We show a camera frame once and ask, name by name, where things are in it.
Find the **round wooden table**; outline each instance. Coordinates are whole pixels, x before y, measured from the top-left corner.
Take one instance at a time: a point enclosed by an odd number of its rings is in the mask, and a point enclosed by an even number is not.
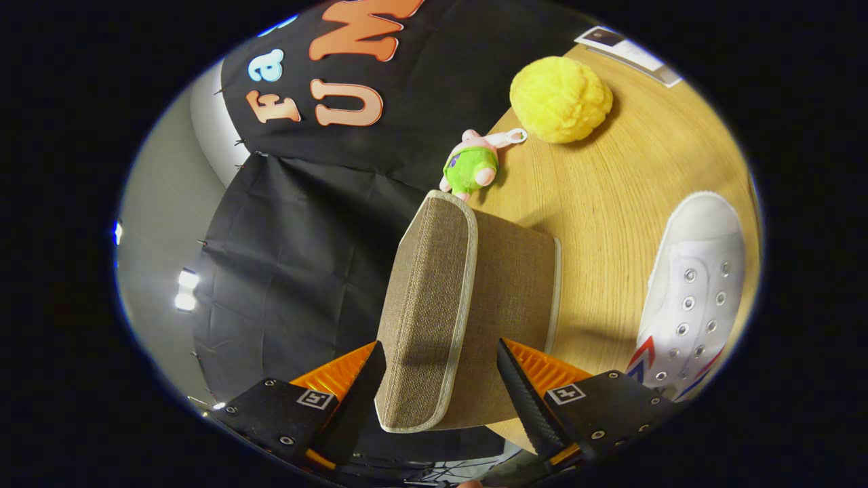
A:
[[[738,144],[685,81],[667,88],[577,44],[566,55],[612,89],[612,111],[582,141],[529,139],[501,151],[494,183],[473,208],[558,237],[560,314],[552,355],[597,374],[627,367],[657,247],[669,215],[701,190],[724,196],[741,219],[746,278],[738,317],[708,382],[744,331],[760,273],[759,211]],[[491,132],[522,127],[510,109]],[[516,419],[488,427],[533,452]]]

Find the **yellow fluffy ball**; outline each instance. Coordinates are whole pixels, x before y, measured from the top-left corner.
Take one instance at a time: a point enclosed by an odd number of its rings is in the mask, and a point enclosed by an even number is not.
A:
[[[612,90],[587,65],[544,57],[512,80],[510,102],[518,120],[546,142],[584,139],[612,109]]]

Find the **fabric storage box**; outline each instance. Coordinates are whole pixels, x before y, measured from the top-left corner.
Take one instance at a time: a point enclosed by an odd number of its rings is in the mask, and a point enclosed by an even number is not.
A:
[[[550,352],[560,242],[438,190],[398,245],[380,319],[386,371],[374,404],[387,432],[516,417],[496,367],[497,340]]]

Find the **light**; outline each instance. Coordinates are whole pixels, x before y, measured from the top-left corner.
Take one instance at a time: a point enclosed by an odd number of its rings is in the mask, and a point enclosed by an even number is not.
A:
[[[174,305],[182,312],[189,312],[196,307],[196,299],[191,294],[178,293],[178,296],[174,297]]]
[[[281,27],[284,27],[285,25],[288,25],[290,22],[292,22],[293,20],[295,20],[296,18],[298,18],[298,16],[299,16],[299,15],[296,14],[296,15],[294,15],[294,16],[289,17],[288,19],[286,19],[285,21],[283,21],[283,22],[281,22],[281,23],[275,25],[275,26],[272,27],[271,29],[263,31],[263,32],[262,32],[261,34],[259,34],[257,37],[262,37],[262,36],[264,36],[265,34],[268,34],[269,32],[271,32],[272,30],[280,29]]]
[[[178,283],[180,283],[182,287],[191,289],[196,288],[196,285],[199,284],[199,277],[196,276],[196,273],[184,268],[184,270],[181,271],[181,275],[178,276]]]

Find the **white canvas shoe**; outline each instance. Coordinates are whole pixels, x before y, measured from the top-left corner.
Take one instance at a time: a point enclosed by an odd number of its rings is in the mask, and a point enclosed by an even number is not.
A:
[[[745,279],[739,217],[712,192],[669,217],[627,375],[674,401],[688,398],[723,352]]]

